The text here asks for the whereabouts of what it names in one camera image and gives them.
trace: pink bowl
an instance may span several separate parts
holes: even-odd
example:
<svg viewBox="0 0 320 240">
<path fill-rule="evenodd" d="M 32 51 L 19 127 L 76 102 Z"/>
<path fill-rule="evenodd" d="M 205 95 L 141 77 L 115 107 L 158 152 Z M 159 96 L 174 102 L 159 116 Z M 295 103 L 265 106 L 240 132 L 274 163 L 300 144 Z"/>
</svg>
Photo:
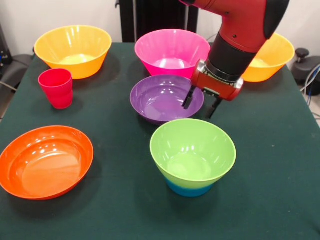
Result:
<svg viewBox="0 0 320 240">
<path fill-rule="evenodd" d="M 194 32 L 163 29 L 142 36 L 134 50 L 152 76 L 166 74 L 190 79 L 197 62 L 207 59 L 210 45 Z"/>
</svg>

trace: yellow bowl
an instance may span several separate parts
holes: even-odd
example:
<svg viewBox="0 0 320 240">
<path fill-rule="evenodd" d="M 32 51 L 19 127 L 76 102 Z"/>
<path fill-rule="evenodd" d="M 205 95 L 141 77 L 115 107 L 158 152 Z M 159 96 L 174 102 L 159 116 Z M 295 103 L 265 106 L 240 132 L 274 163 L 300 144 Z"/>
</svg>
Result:
<svg viewBox="0 0 320 240">
<path fill-rule="evenodd" d="M 285 37 L 274 33 L 257 53 L 242 78 L 246 82 L 263 82 L 271 78 L 295 56 L 295 48 Z"/>
<path fill-rule="evenodd" d="M 73 79 L 84 79 L 99 71 L 111 44 L 111 36 L 98 27 L 72 25 L 42 35 L 34 52 L 50 68 L 67 69 Z"/>
</svg>

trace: blue bowl base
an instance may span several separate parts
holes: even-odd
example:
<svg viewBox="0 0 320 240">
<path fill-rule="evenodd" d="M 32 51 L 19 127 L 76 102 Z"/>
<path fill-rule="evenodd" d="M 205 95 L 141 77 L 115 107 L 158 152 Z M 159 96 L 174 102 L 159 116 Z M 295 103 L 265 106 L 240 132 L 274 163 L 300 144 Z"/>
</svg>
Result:
<svg viewBox="0 0 320 240">
<path fill-rule="evenodd" d="M 181 187 L 181 186 L 174 184 L 173 182 L 168 180 L 166 177 L 164 179 L 166 181 L 166 184 L 168 185 L 168 187 L 172 191 L 174 191 L 176 194 L 178 194 L 180 196 L 187 197 L 187 198 L 195 198 L 195 197 L 202 196 L 202 195 L 206 194 L 207 192 L 209 192 L 209 190 L 213 186 L 213 184 L 211 184 L 209 186 L 202 187 L 202 188 L 195 188 L 195 189 L 185 188 L 185 187 Z"/>
</svg>

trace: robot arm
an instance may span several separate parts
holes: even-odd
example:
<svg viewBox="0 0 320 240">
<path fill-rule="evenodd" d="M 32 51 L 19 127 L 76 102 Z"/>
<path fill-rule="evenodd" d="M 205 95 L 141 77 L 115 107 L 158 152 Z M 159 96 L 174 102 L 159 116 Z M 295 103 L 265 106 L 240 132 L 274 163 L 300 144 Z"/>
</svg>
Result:
<svg viewBox="0 0 320 240">
<path fill-rule="evenodd" d="M 251 61 L 271 38 L 290 0 L 180 0 L 186 5 L 222 16 L 221 29 L 208 58 L 200 60 L 191 78 L 192 87 L 183 103 L 187 109 L 195 88 L 215 96 L 211 118 L 222 100 L 231 101 L 241 91 Z"/>
</svg>

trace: purple bowl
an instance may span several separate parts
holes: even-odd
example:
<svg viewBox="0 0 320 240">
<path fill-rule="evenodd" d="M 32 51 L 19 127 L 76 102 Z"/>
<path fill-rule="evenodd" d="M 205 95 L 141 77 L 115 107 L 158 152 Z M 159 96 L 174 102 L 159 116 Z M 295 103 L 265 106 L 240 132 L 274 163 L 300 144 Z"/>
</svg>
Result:
<svg viewBox="0 0 320 240">
<path fill-rule="evenodd" d="M 196 88 L 188 109 L 182 107 L 191 81 L 176 75 L 154 75 L 138 82 L 130 94 L 132 107 L 147 121 L 162 125 L 176 119 L 186 119 L 204 104 L 203 92 Z"/>
</svg>

